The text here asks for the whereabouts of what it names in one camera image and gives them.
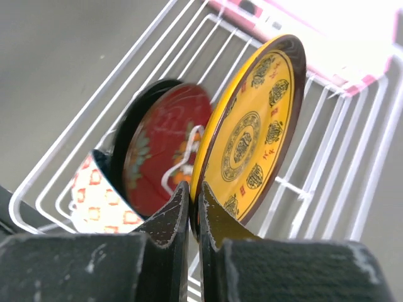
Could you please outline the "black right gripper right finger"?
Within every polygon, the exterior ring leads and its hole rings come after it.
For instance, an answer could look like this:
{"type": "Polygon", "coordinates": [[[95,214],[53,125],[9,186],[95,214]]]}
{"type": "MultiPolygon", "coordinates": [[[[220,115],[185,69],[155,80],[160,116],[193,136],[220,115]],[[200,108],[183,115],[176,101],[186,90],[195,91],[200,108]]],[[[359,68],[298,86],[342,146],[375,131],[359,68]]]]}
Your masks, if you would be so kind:
{"type": "Polygon", "coordinates": [[[204,301],[392,301],[373,254],[357,242],[255,236],[203,184],[198,200],[204,301]]]}

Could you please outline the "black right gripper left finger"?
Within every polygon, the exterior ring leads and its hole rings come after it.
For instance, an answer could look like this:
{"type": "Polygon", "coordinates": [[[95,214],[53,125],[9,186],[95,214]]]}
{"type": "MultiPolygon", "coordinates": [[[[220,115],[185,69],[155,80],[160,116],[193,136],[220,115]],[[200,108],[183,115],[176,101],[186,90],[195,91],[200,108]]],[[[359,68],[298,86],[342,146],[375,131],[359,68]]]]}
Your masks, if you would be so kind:
{"type": "Polygon", "coordinates": [[[128,234],[13,235],[1,243],[2,301],[186,301],[189,190],[128,234]]]}

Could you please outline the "red floral plate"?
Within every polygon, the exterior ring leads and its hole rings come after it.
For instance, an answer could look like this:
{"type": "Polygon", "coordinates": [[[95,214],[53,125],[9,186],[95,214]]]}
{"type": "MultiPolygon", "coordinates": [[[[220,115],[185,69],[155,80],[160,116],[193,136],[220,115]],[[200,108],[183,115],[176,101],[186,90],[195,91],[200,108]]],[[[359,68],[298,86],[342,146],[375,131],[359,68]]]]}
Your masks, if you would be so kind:
{"type": "Polygon", "coordinates": [[[190,182],[201,133],[211,115],[210,98],[201,86],[179,83],[144,98],[146,111],[128,146],[123,164],[125,197],[142,216],[151,216],[176,186],[190,182]]]}

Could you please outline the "yellow patterned plate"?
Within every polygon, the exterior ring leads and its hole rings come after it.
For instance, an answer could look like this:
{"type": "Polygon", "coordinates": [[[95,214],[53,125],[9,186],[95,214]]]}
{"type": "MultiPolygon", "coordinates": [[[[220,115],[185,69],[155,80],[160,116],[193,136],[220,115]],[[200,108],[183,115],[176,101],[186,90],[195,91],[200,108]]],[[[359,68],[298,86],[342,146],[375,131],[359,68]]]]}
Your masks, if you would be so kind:
{"type": "Polygon", "coordinates": [[[280,35],[258,48],[217,103],[200,140],[190,185],[190,225],[199,235],[196,202],[207,183],[240,223],[258,210],[280,170],[304,98],[302,42],[280,35]]]}

